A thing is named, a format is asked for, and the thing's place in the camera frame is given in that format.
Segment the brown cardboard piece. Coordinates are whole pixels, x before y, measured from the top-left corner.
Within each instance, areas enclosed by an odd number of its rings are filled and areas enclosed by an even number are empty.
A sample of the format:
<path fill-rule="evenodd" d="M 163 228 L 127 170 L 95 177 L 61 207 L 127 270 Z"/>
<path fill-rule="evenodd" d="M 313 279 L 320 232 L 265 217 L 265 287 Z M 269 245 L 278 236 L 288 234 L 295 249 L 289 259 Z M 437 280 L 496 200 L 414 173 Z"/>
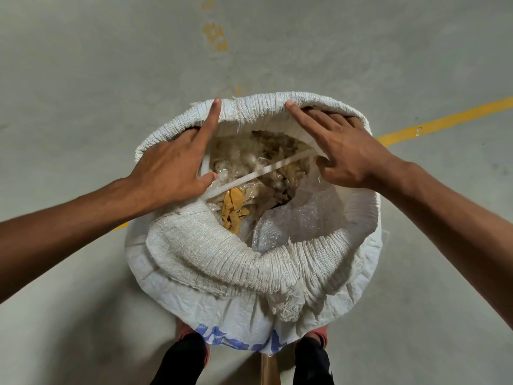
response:
<path fill-rule="evenodd" d="M 281 385 L 277 356 L 260 353 L 260 357 L 260 385 Z"/>

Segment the crumpled yellow tape scrap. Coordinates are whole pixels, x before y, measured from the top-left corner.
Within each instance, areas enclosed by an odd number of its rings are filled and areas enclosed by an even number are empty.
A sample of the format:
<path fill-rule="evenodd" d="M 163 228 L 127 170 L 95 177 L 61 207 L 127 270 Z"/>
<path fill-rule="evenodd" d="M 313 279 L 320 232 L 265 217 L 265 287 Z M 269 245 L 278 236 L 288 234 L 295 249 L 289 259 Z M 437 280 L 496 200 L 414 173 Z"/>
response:
<path fill-rule="evenodd" d="M 238 234 L 242 219 L 250 215 L 250 211 L 244 206 L 244 192 L 239 187 L 231 188 L 226 192 L 221 208 L 223 226 L 229 232 Z"/>

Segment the pile of brown waste scraps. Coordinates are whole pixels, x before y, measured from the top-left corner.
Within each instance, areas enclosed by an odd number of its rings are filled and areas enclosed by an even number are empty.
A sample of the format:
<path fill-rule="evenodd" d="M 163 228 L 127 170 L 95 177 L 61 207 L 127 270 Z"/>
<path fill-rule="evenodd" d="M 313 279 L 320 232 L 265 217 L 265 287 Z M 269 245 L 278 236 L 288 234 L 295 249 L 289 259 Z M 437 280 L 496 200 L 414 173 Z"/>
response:
<path fill-rule="evenodd" d="M 244 206 L 271 208 L 290 201 L 310 171 L 313 148 L 284 133 L 252 131 L 213 140 L 209 168 L 217 174 L 204 199 L 221 205 L 228 190 L 244 192 Z"/>

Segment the person's red shoe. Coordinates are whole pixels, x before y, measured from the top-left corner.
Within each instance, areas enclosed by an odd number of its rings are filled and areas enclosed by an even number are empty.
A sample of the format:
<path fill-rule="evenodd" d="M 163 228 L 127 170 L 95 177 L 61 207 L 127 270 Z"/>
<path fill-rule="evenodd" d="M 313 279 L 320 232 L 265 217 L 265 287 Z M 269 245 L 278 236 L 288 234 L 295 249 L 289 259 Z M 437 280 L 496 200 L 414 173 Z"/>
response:
<path fill-rule="evenodd" d="M 210 345 L 205 341 L 202 334 L 200 334 L 198 331 L 194 330 L 192 327 L 184 323 L 181 319 L 177 319 L 176 321 L 176 328 L 177 328 L 177 342 L 183 342 L 186 340 L 189 336 L 194 336 L 196 339 L 201 337 L 203 342 L 203 350 L 204 350 L 204 360 L 203 360 L 203 368 L 205 368 L 208 365 L 209 359 L 210 359 L 210 352 L 211 347 Z"/>
<path fill-rule="evenodd" d="M 306 339 L 306 338 L 314 339 L 320 344 L 322 349 L 325 349 L 327 346 L 327 343 L 328 343 L 327 329 L 328 329 L 328 325 L 324 325 L 320 328 L 316 328 L 314 330 L 307 332 L 303 336 L 302 339 Z"/>

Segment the person's left hand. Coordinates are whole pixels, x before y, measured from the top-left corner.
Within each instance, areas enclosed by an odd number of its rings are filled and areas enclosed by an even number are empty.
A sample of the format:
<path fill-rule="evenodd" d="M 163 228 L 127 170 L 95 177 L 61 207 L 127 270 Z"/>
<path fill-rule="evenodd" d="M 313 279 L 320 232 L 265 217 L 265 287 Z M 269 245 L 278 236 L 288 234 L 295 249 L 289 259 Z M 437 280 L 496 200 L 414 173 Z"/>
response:
<path fill-rule="evenodd" d="M 221 99 L 215 98 L 201 127 L 189 128 L 173 141 L 149 148 L 126 178 L 130 196 L 127 211 L 139 217 L 159 207 L 198 197 L 184 196 L 184 183 L 200 176 L 207 146 L 219 124 Z"/>

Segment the person's left leg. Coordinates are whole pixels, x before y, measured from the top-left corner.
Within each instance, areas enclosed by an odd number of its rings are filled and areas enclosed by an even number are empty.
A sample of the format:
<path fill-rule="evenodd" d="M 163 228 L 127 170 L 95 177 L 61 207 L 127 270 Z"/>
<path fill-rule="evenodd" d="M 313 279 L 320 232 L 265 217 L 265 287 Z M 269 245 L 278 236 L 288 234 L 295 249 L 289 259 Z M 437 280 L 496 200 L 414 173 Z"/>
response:
<path fill-rule="evenodd" d="M 204 370 L 204 354 L 201 337 L 175 342 L 164 354 L 150 385 L 196 385 Z"/>

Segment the person's right forearm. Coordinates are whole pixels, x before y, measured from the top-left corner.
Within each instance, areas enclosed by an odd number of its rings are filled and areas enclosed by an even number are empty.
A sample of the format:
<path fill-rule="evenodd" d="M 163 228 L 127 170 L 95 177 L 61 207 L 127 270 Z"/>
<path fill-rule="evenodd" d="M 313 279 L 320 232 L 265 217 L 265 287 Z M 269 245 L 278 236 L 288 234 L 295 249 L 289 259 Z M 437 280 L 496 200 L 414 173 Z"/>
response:
<path fill-rule="evenodd" d="M 513 330 L 513 224 L 396 156 L 382 175 L 380 193 Z"/>

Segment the person's right leg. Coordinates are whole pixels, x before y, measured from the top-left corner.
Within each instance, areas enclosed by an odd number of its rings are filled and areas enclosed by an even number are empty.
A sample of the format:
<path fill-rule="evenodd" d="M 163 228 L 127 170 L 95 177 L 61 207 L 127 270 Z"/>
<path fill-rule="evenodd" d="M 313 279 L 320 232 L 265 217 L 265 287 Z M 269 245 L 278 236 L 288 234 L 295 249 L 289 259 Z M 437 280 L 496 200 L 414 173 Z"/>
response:
<path fill-rule="evenodd" d="M 294 348 L 294 362 L 292 385 L 335 385 L 328 354 L 317 339 L 300 339 Z"/>

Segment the person's left red shoe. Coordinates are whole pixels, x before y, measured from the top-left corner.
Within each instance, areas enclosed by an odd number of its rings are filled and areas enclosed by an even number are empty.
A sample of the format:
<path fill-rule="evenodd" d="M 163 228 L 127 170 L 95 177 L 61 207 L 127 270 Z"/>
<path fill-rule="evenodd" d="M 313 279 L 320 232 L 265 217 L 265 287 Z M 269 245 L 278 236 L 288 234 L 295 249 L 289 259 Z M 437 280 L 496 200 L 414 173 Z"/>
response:
<path fill-rule="evenodd" d="M 208 365 L 209 359 L 210 359 L 210 352 L 211 347 L 210 345 L 205 341 L 202 334 L 200 334 L 198 331 L 194 330 L 192 327 L 184 323 L 181 319 L 177 319 L 176 321 L 176 328 L 177 328 L 177 342 L 183 342 L 186 340 L 189 336 L 194 336 L 196 339 L 201 337 L 203 342 L 203 350 L 204 350 L 204 360 L 203 360 L 203 368 L 205 368 Z"/>

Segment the person's right red shoe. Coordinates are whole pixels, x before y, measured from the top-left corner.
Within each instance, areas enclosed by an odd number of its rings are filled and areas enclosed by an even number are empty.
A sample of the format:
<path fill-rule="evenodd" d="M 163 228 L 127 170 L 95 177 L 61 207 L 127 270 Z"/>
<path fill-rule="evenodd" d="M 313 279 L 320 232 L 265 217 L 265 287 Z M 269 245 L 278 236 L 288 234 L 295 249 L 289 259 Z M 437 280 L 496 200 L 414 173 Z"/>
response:
<path fill-rule="evenodd" d="M 327 346 L 327 343 L 328 343 L 327 329 L 328 329 L 328 325 L 324 325 L 320 328 L 316 328 L 314 330 L 307 332 L 303 336 L 302 339 L 306 339 L 306 338 L 314 339 L 320 344 L 322 349 L 325 349 Z"/>

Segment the large white woven sack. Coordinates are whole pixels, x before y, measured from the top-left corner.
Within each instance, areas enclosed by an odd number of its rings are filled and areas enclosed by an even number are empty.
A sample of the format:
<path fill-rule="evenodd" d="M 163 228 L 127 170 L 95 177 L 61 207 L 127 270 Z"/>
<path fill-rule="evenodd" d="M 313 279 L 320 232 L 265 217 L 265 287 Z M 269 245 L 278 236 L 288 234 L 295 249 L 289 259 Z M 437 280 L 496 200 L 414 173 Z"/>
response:
<path fill-rule="evenodd" d="M 266 253 L 223 228 L 204 197 L 158 209 L 130 223 L 127 263 L 141 289 L 208 344 L 274 355 L 348 313 L 378 265 L 380 196 L 336 190 L 341 228 Z"/>

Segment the person's left forearm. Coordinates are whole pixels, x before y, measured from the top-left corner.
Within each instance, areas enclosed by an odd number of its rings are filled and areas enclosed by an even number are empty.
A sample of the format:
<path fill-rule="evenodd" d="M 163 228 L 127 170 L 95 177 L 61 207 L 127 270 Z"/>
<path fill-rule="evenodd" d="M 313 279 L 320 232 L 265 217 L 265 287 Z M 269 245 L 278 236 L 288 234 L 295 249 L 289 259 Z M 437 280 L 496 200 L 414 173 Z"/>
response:
<path fill-rule="evenodd" d="M 123 178 L 66 203 L 0 222 L 0 304 L 138 211 Z"/>

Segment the person's right hand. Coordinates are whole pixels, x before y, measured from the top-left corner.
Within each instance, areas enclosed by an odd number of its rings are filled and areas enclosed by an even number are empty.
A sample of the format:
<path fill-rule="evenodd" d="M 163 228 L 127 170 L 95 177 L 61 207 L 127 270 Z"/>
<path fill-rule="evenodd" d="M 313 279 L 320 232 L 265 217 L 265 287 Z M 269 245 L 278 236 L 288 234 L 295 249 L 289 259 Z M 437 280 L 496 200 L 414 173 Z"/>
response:
<path fill-rule="evenodd" d="M 285 108 L 302 127 L 302 109 L 292 101 L 287 101 Z M 346 130 L 309 134 L 335 168 L 335 178 L 324 180 L 341 187 L 382 191 L 405 162 L 371 136 L 359 118 L 343 117 L 347 121 Z"/>

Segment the clear plastic bag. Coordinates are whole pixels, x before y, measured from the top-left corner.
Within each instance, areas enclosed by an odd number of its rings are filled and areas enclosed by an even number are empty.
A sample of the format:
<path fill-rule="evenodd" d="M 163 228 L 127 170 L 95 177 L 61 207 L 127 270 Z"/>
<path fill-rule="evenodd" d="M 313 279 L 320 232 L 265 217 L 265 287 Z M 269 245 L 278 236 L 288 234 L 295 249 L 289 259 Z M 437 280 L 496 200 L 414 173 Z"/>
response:
<path fill-rule="evenodd" d="M 254 227 L 251 248 L 266 253 L 288 242 L 326 236 L 344 225 L 343 212 L 336 187 L 309 176 L 291 201 L 263 213 Z"/>

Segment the person's leg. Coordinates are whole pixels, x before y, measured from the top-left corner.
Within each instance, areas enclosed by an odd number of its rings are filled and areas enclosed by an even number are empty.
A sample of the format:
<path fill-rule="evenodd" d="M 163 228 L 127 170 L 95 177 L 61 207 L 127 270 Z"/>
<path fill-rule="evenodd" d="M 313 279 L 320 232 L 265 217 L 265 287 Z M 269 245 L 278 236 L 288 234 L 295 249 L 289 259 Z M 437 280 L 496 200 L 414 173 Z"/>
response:
<path fill-rule="evenodd" d="M 196 385 L 204 370 L 204 354 L 201 337 L 175 342 L 164 354 L 150 385 Z"/>
<path fill-rule="evenodd" d="M 300 339 L 294 348 L 294 362 L 292 385 L 335 385 L 328 354 L 317 339 Z"/>

